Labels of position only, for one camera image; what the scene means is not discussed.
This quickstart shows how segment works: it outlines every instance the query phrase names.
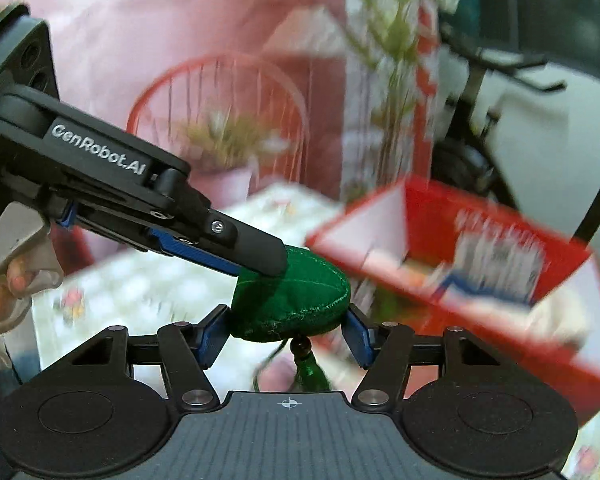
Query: white tablecloth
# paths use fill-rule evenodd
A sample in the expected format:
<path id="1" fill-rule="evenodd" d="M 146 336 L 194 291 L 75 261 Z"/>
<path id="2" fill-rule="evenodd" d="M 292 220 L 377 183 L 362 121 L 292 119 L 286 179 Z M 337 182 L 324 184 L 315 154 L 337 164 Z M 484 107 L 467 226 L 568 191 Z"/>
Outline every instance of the white tablecloth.
<path id="1" fill-rule="evenodd" d="M 303 246 L 306 235 L 334 218 L 341 206 L 304 187 L 274 184 L 226 211 L 230 216 Z M 236 278 L 179 258 L 128 251 L 67 279 L 61 288 L 37 295 L 33 317 L 41 368 L 49 366 L 100 330 L 121 324 L 130 335 L 155 333 L 176 320 L 199 322 L 216 305 L 231 304 Z M 67 326 L 53 304 L 72 289 L 84 292 L 85 315 Z M 250 390 L 254 368 L 277 343 L 255 344 L 230 338 L 207 376 L 221 399 L 229 390 Z M 339 360 L 320 355 L 336 384 Z M 164 394 L 158 367 L 135 367 L 138 380 Z"/>

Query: crosshair marking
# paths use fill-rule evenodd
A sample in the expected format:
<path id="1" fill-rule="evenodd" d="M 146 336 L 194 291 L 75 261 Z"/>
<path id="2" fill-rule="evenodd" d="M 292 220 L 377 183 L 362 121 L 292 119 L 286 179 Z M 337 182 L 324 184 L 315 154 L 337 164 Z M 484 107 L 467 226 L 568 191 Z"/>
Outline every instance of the crosshair marking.
<path id="1" fill-rule="evenodd" d="M 289 397 L 288 399 L 279 402 L 279 404 L 282 404 L 286 409 L 290 410 L 291 408 L 296 407 L 298 404 L 302 404 L 302 402 L 298 402 L 297 400 Z"/>

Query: green fabric pouch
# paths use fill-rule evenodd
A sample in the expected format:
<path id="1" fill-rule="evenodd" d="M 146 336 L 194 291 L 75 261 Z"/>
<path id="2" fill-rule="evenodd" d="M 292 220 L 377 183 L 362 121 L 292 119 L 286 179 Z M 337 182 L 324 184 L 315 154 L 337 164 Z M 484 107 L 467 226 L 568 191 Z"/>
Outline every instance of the green fabric pouch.
<path id="1" fill-rule="evenodd" d="M 311 251 L 286 247 L 283 276 L 243 269 L 231 306 L 234 337 L 259 343 L 330 332 L 342 322 L 351 288 L 346 275 Z"/>

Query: red shopping basket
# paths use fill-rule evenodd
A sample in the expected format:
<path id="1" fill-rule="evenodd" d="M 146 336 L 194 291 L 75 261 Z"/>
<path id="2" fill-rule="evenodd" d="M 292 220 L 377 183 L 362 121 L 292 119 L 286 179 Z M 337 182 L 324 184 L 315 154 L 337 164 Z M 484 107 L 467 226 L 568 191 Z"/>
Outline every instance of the red shopping basket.
<path id="1" fill-rule="evenodd" d="M 188 142 L 173 128 L 178 122 L 198 122 L 209 110 L 248 114 L 274 126 L 281 139 L 290 142 L 291 149 L 258 168 L 256 188 L 261 180 L 300 181 L 302 147 L 308 134 L 304 98 L 282 70 L 258 57 L 216 54 L 189 59 L 167 70 L 142 92 L 126 130 L 190 162 L 191 184 L 197 187 L 198 162 L 190 158 Z"/>
<path id="2" fill-rule="evenodd" d="M 563 283 L 577 292 L 592 321 L 580 351 L 521 341 L 464 316 L 457 304 L 444 297 L 410 288 L 380 271 L 362 271 L 373 249 L 400 259 L 452 264 L 461 240 L 466 245 L 481 236 L 514 240 L 515 247 L 527 253 L 532 250 L 536 272 L 523 282 L 530 301 L 540 300 Z M 440 335 L 448 326 L 462 326 L 512 356 L 563 394 L 581 424 L 600 410 L 600 270 L 593 252 L 582 243 L 539 228 L 509 209 L 410 176 L 353 205 L 309 236 L 307 246 L 353 274 L 428 305 L 427 319 L 414 327 L 419 333 Z"/>

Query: screw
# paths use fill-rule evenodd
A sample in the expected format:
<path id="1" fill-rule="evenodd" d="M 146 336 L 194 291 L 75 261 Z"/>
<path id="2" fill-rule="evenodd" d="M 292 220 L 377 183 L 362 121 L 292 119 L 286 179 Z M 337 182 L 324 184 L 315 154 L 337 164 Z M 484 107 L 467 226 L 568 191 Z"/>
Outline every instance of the screw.
<path id="1" fill-rule="evenodd" d="M 34 63 L 40 56 L 40 47 L 37 43 L 31 43 L 27 45 L 26 49 L 22 53 L 22 59 L 20 65 L 24 70 L 29 70 L 33 67 Z"/>
<path id="2" fill-rule="evenodd" d="M 44 92 L 46 89 L 47 83 L 48 83 L 48 77 L 41 70 L 41 71 L 37 72 L 36 75 L 31 78 L 31 81 L 29 81 L 29 86 L 31 88 L 35 88 L 36 90 Z"/>
<path id="3" fill-rule="evenodd" d="M 364 390 L 358 394 L 358 400 L 367 406 L 382 406 L 389 402 L 389 396 L 382 390 Z"/>
<path id="4" fill-rule="evenodd" d="M 206 390 L 189 390 L 182 394 L 182 402 L 189 406 L 205 406 L 212 400 L 214 396 Z"/>
<path id="5" fill-rule="evenodd" d="M 224 224 L 219 220 L 211 222 L 211 230 L 219 235 L 224 230 Z"/>
<path id="6" fill-rule="evenodd" d="M 182 242 L 183 244 L 187 244 L 187 245 L 197 245 L 198 242 L 191 242 L 189 240 L 187 240 L 186 238 L 178 238 L 179 242 Z"/>
<path id="7" fill-rule="evenodd" d="M 151 216 L 155 216 L 156 218 L 159 218 L 160 220 L 168 220 L 170 218 L 173 218 L 172 215 L 165 215 L 163 212 L 161 211 L 151 211 L 149 213 Z"/>

